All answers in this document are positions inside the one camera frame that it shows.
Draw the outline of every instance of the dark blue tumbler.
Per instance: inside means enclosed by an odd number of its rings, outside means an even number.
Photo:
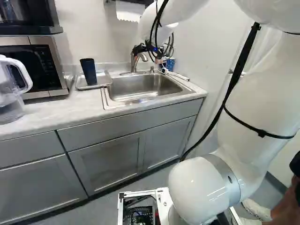
[[[94,59],[81,59],[80,64],[88,85],[94,85],[97,83],[95,61]]]

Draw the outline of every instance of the white countertop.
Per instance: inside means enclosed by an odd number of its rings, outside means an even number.
[[[191,82],[176,77],[174,79],[193,89],[195,93],[133,104],[112,110],[104,110],[100,89],[77,91],[73,88],[68,97],[55,98],[54,100],[47,98],[32,100],[33,103],[25,105],[25,115],[23,117],[14,122],[0,125],[0,141],[104,120],[203,98],[207,95],[207,91]]]

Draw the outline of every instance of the floor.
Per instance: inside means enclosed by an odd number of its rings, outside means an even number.
[[[120,191],[140,191],[167,187],[168,174],[172,167],[173,165],[102,196],[82,207],[35,222],[32,225],[116,225],[118,193]],[[271,208],[277,204],[282,195],[271,183],[264,180],[261,187],[251,198],[259,204]],[[235,209],[240,217],[255,219],[240,205],[237,205]]]

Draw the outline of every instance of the robotic arm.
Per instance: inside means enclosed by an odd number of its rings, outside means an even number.
[[[179,22],[192,17],[207,2],[169,0],[160,18],[157,43],[164,43]],[[217,125],[220,147],[209,155],[183,161],[170,172],[169,192],[174,203],[170,221],[172,214],[178,213],[188,224],[199,225],[251,196],[272,159],[299,129],[300,2],[235,2],[255,21],[284,33],[230,94]],[[162,0],[157,3],[158,9],[162,4]],[[139,23],[143,40],[150,39],[156,15],[154,2]]]

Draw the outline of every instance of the sink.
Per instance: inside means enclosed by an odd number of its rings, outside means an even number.
[[[171,76],[160,72],[112,77],[112,84],[101,91],[105,109],[194,93]]]
[[[132,102],[183,91],[161,74],[119,76],[112,79],[107,89],[109,98],[115,102]]]

